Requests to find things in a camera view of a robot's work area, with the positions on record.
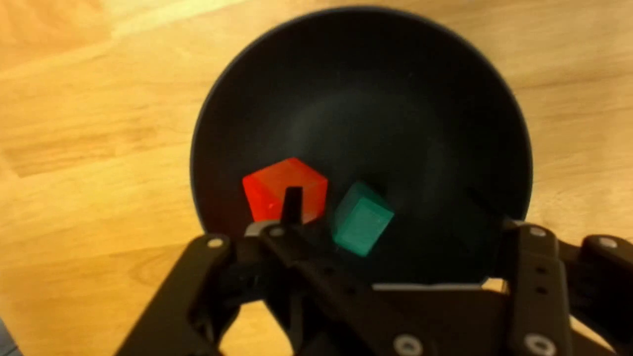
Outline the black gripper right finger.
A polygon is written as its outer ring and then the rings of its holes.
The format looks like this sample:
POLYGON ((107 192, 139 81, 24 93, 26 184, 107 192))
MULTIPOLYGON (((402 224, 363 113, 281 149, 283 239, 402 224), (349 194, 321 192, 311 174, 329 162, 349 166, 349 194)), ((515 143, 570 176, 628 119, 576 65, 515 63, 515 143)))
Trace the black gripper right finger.
POLYGON ((633 356, 633 245, 594 234, 580 245, 509 222, 503 279, 511 356, 633 356))

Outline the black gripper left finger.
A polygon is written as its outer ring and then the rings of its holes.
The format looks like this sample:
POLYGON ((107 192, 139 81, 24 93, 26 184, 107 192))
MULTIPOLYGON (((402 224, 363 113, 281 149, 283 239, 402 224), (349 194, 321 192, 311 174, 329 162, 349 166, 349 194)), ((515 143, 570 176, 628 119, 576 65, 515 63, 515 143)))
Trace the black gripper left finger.
POLYGON ((424 356, 412 321, 303 239, 303 192, 254 238, 192 239, 115 356, 224 356, 244 305, 262 301, 293 356, 424 356))

